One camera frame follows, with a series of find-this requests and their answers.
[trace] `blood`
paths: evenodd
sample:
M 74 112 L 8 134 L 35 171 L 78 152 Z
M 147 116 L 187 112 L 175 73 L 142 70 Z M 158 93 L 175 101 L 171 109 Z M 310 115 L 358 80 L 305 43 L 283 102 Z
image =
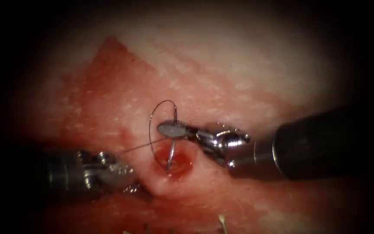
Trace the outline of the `blood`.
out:
M 158 146 L 155 151 L 156 163 L 153 163 L 155 173 L 168 176 L 171 181 L 180 180 L 183 176 L 191 172 L 193 168 L 192 156 L 188 154 L 186 143 L 177 141 L 174 148 L 174 155 L 168 173 L 165 172 L 167 160 L 170 153 L 171 143 L 165 142 Z

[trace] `metal instrument jaw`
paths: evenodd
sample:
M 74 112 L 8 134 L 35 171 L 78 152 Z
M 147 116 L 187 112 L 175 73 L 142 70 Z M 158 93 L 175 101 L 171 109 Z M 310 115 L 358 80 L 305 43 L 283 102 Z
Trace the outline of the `metal instrument jaw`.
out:
M 158 131 L 172 139 L 186 139 L 197 143 L 207 156 L 221 166 L 225 164 L 224 155 L 229 149 L 250 142 L 250 136 L 246 132 L 222 123 L 209 123 L 200 128 L 167 120 L 158 125 Z
M 78 155 L 83 164 L 88 189 L 107 191 L 125 189 L 126 186 L 122 181 L 125 183 L 135 181 L 134 169 L 121 160 L 117 160 L 112 153 L 100 152 L 92 155 L 88 151 L 80 150 Z

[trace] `wound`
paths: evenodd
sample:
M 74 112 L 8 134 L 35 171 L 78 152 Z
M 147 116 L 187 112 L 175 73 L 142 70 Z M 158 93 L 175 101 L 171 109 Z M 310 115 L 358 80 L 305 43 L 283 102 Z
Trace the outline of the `wound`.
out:
M 164 141 L 154 147 L 155 162 L 153 167 L 155 173 L 168 176 L 172 181 L 179 181 L 188 175 L 193 169 L 193 162 L 197 155 L 197 146 L 189 141 L 177 140 L 174 155 L 168 173 L 165 172 L 168 155 L 170 154 L 171 140 Z

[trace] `surgical needle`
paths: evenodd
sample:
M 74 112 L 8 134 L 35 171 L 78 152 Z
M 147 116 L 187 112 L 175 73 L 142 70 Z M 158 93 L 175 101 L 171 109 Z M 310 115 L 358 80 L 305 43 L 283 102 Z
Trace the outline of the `surgical needle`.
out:
M 172 161 L 173 156 L 174 156 L 174 148 L 175 148 L 175 140 L 172 140 L 171 141 L 170 154 L 168 155 L 168 160 L 167 160 L 167 167 L 165 167 L 165 172 L 166 173 L 168 173 L 168 171 L 170 170 L 171 161 Z

